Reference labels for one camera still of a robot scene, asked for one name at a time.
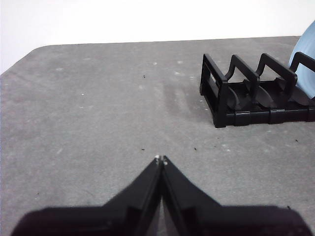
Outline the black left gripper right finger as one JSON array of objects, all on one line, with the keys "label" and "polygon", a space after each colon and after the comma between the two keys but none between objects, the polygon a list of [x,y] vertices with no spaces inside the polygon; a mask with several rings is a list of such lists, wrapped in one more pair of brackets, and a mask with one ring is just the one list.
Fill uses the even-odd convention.
[{"label": "black left gripper right finger", "polygon": [[224,206],[163,156],[161,190],[167,230],[179,236],[307,236],[300,214],[278,206]]}]

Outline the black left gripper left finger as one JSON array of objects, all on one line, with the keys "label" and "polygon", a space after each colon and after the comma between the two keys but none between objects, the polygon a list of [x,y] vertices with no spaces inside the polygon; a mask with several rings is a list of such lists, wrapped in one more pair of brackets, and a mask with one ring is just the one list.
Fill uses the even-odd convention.
[{"label": "black left gripper left finger", "polygon": [[25,214],[14,236],[146,236],[157,228],[162,164],[153,161],[102,206],[48,207]]}]

